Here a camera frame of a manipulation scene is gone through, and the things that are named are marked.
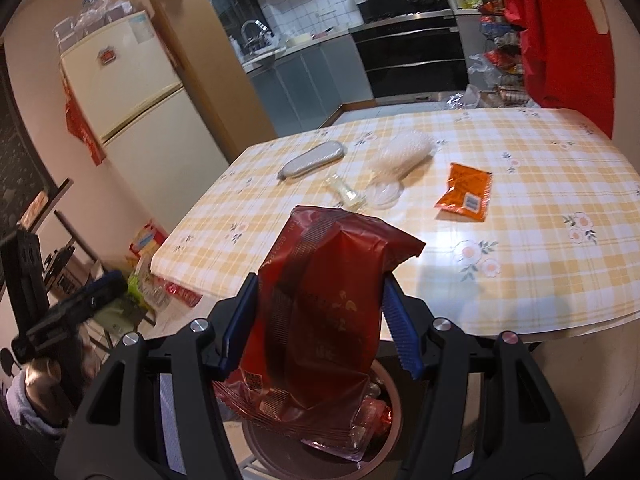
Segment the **dark red snack bag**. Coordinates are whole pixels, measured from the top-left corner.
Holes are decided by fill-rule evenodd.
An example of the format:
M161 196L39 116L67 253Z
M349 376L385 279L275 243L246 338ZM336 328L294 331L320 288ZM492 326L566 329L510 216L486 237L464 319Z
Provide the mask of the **dark red snack bag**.
M346 445L378 352L385 275L423 248L378 218L295 207L259 268L255 322L217 398L262 428Z

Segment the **plastic disposable fork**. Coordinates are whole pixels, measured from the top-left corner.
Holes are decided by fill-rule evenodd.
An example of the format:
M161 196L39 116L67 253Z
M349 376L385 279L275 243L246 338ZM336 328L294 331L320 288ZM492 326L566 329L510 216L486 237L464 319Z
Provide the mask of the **plastic disposable fork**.
M362 194L354 190L337 174L331 174L326 178L326 186L340 198L340 203L346 209L356 210L366 202Z

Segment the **brown round trash bin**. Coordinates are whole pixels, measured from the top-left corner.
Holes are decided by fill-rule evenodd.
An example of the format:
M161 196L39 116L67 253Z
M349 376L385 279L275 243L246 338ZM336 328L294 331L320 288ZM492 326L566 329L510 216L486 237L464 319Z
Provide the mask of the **brown round trash bin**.
M257 463L275 479L373 479L389 476L385 463L390 460L402 429L402 405L392 375L375 360L370 373L381 387L380 399L388 407L385 428L374 434L363 458L354 462L305 443L242 422L244 438Z

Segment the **grey kitchen base cabinets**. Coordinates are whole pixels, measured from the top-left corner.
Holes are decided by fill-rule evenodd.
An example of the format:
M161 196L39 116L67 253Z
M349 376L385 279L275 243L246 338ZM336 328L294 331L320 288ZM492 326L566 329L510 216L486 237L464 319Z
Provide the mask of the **grey kitchen base cabinets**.
M373 99L349 34L277 55L247 76L278 136L317 129L341 106Z

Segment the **chrome kitchen faucet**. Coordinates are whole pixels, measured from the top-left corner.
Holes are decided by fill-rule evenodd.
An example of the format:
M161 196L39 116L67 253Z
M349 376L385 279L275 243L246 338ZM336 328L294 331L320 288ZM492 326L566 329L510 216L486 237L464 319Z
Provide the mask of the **chrome kitchen faucet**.
M255 53L260 49L270 48L273 42L271 29L259 20L249 20L241 26L244 49Z

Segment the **red gift box on floor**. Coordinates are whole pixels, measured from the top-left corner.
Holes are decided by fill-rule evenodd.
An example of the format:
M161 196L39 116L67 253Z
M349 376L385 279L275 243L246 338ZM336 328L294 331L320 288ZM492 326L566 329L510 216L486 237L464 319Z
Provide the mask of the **red gift box on floor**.
M164 284L164 289L169 296L174 297L189 308L195 308L202 300L202 296L200 294L192 292L192 290L184 288L173 282L166 282Z

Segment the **orange sachet packet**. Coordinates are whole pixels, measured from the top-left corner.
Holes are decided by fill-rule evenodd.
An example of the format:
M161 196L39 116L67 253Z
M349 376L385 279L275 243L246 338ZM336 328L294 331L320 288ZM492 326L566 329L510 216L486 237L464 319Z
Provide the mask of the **orange sachet packet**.
M487 216L491 185L491 172L452 162L446 192L435 207L482 222Z

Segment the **bubble wrap roll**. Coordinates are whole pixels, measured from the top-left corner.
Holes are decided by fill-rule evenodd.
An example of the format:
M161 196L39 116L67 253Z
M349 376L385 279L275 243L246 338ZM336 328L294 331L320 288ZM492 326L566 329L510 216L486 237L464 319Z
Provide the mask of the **bubble wrap roll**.
M433 157L436 143L426 132L396 133L372 156L369 167L375 177L402 180L414 168Z

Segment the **yellow plaid floral tablecloth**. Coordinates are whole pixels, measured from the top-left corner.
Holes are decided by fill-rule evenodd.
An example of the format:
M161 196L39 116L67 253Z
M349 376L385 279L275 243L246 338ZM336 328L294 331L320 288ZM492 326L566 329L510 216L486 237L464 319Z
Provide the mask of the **yellow plaid floral tablecloth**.
M408 294L464 330L604 330L639 316L639 176L572 110L481 108L374 118L247 148L202 195L152 260L153 273L206 296L233 295L298 205L334 207L326 178L357 191L396 133L419 130L434 156L405 178L381 218L424 243L396 271ZM292 158L328 141L346 155L279 181ZM492 173L482 222L435 207L452 162Z

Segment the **red hanging decoration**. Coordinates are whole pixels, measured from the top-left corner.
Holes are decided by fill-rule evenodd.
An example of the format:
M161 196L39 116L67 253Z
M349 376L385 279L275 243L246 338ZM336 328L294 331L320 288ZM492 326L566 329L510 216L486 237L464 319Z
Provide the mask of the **red hanging decoration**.
M81 111L73 94L73 90L70 88L70 84L62 70L61 79L65 94L65 121L67 131L85 144L85 147L88 148L92 162L96 166L100 166L106 159L104 149L101 144L99 144L98 139L86 121L84 113Z

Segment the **grey mesh scrubbing pad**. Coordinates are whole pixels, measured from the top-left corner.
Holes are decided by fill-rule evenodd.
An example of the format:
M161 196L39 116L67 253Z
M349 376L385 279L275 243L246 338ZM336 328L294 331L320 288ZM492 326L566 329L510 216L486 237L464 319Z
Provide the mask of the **grey mesh scrubbing pad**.
M279 181L299 178L304 174L333 164L346 155L346 148L341 142L328 141L318 144L303 154L289 160L278 172Z

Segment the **cream two-door refrigerator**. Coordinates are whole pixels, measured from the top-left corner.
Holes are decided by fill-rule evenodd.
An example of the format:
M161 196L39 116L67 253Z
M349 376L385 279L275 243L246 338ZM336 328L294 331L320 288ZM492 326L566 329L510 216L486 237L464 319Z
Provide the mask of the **cream two-door refrigerator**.
M149 15L122 6L58 43L63 80L100 155L165 230L228 167Z

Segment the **black built-in oven stove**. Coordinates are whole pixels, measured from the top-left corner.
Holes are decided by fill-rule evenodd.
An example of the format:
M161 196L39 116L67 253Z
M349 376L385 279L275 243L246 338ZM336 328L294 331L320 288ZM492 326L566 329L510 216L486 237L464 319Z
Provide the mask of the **black built-in oven stove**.
M377 99L463 90L468 69L449 0L356 0L350 31Z

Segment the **red hanging apron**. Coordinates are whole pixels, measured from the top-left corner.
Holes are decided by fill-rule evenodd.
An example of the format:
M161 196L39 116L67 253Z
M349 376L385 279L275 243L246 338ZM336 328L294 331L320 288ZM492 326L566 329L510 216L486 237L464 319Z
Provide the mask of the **red hanging apron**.
M504 0L521 31L525 88L543 108L576 110L612 136L615 66L602 0Z

